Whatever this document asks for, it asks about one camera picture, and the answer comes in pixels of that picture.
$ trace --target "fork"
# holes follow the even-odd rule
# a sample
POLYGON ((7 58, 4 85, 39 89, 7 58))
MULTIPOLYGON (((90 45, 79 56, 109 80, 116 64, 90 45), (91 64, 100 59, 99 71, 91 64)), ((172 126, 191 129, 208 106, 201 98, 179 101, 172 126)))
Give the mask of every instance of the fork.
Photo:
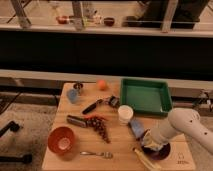
POLYGON ((101 153, 95 153, 95 152, 90 152, 90 151, 82 151, 80 152, 81 155, 96 155, 96 156, 101 156, 105 159, 111 159, 113 158, 113 154, 111 152, 105 151, 101 153))

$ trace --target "orange ball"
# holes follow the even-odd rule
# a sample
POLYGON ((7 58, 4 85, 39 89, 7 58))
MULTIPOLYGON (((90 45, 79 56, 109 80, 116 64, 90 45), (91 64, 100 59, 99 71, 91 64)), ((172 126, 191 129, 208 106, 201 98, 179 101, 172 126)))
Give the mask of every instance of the orange ball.
POLYGON ((105 80, 98 80, 97 85, 98 85, 99 90, 106 90, 107 89, 107 82, 105 80))

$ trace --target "white cup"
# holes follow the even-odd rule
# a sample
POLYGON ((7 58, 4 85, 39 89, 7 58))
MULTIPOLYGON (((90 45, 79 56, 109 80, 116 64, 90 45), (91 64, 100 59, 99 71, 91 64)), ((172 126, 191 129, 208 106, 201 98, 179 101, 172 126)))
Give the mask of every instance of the white cup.
POLYGON ((133 117, 133 109, 128 105, 122 105, 118 108, 118 119, 121 125, 127 125, 133 117))

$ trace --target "green tray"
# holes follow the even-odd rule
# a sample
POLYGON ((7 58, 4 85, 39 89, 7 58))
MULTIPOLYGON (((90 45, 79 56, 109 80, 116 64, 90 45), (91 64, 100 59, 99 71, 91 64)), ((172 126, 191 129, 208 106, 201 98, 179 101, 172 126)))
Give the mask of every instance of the green tray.
POLYGON ((172 109, 166 82, 124 78, 120 90, 120 104, 131 106, 137 113, 165 116, 172 109))

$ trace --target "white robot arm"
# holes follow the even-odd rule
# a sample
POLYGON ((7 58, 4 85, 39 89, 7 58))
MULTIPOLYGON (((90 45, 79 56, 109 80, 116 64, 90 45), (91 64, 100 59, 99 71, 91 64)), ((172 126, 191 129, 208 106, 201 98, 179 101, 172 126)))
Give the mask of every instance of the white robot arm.
POLYGON ((200 115, 193 109, 172 109, 166 119, 146 132, 141 143, 145 148, 160 151, 181 133, 191 136, 213 154, 213 133, 200 123, 200 115))

